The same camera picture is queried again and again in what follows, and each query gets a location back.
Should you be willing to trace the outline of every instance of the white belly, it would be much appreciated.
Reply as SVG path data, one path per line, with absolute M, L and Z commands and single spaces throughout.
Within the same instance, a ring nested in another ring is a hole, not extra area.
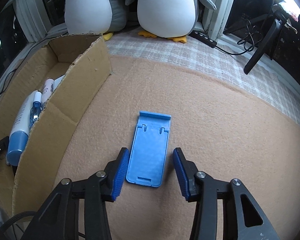
M 69 34 L 105 33 L 111 20 L 109 0 L 66 0 L 65 22 Z
M 188 34 L 195 19 L 194 0 L 138 0 L 141 27 L 159 37 Z

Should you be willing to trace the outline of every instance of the checkered fabric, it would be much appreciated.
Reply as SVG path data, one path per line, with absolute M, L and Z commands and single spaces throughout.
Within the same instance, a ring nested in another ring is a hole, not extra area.
M 168 62 L 201 71 L 236 85 L 263 99 L 300 125 L 300 100 L 275 75 L 256 65 L 243 72 L 244 56 L 231 56 L 187 37 L 187 43 L 138 35 L 141 28 L 115 34 L 106 42 L 109 53 Z

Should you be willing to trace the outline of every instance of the yellow foot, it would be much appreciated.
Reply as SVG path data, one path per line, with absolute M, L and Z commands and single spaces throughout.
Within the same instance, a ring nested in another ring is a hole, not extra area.
M 106 33 L 103 34 L 103 38 L 105 39 L 105 41 L 109 41 L 109 39 L 112 37 L 113 33 Z
M 182 43 L 187 43 L 187 37 L 186 36 L 168 38 L 168 40 L 173 40 L 174 42 L 180 41 Z
M 152 34 L 152 33 L 150 33 L 150 32 L 147 32 L 147 31 L 139 31 L 138 32 L 138 34 L 140 35 L 140 36 L 145 36 L 146 38 L 157 38 L 158 36 L 157 35 L 154 35 L 154 34 Z

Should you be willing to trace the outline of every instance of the small blue bottle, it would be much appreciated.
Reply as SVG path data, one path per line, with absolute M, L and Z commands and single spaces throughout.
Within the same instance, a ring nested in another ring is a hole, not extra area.
M 31 128 L 33 124 L 38 120 L 39 114 L 41 112 L 41 92 L 36 92 L 34 94 L 33 104 L 30 111 L 30 122 L 29 127 Z

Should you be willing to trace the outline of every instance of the stuffed animal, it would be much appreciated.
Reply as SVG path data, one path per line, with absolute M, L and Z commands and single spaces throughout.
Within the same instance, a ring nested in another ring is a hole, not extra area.
M 108 40 L 125 27 L 128 11 L 124 0 L 66 0 L 65 23 L 69 34 L 107 33 Z
M 126 0 L 129 5 L 134 0 Z M 199 0 L 206 8 L 216 10 L 211 0 Z M 199 14 L 198 0 L 138 0 L 138 20 L 145 31 L 139 35 L 157 36 L 186 43 Z

